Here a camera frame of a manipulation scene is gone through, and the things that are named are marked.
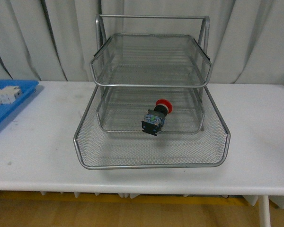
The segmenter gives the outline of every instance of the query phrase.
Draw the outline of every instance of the white table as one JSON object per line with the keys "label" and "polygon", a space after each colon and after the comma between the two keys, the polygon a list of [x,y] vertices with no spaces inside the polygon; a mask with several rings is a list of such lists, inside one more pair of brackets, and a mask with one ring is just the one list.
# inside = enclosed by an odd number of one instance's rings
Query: white table
{"label": "white table", "polygon": [[40,82],[2,122],[0,190],[284,196],[283,86],[208,86],[231,132],[219,167],[91,171],[80,165],[73,135],[94,86]]}

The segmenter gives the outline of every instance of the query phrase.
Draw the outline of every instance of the curtain fold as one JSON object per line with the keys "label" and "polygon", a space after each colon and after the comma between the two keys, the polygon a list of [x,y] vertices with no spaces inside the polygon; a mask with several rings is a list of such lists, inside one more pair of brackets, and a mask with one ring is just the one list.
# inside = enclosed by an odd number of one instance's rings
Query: curtain fold
{"label": "curtain fold", "polygon": [[[284,0],[0,0],[0,79],[91,81],[97,13],[209,15],[213,83],[284,84]],[[200,23],[104,19],[116,32],[198,36]]]}

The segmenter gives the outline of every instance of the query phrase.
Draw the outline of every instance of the white electrical component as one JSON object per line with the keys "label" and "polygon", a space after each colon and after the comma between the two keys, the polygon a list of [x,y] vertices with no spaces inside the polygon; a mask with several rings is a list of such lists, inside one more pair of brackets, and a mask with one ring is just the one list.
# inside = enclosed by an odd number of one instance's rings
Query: white electrical component
{"label": "white electrical component", "polygon": [[11,104],[15,102],[20,95],[22,95],[22,91],[19,86],[7,86],[0,89],[0,104]]}

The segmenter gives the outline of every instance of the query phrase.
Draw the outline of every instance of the wire mesh desk organizer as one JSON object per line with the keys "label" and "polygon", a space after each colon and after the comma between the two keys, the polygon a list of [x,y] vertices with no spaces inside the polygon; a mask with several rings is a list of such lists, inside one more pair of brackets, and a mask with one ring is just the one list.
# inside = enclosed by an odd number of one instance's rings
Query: wire mesh desk organizer
{"label": "wire mesh desk organizer", "polygon": [[[198,41],[175,34],[119,33],[107,39],[104,17],[202,23]],[[98,52],[90,63],[96,88],[74,136],[82,166],[100,170],[221,165],[230,132],[206,87],[212,69],[206,55],[209,18],[97,15],[96,32]],[[143,117],[161,99],[171,102],[173,110],[165,113],[158,136],[147,134],[142,131]]]}

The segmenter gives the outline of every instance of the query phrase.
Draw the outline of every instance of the blue tray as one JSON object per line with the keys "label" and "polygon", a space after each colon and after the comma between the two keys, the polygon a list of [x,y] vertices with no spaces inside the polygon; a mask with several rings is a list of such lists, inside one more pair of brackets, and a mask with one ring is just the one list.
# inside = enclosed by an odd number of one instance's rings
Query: blue tray
{"label": "blue tray", "polygon": [[12,104],[0,105],[0,122],[2,122],[14,109],[24,102],[34,91],[38,85],[38,81],[35,80],[2,80],[0,79],[0,89],[6,86],[19,86],[22,90],[22,95],[16,99]]}

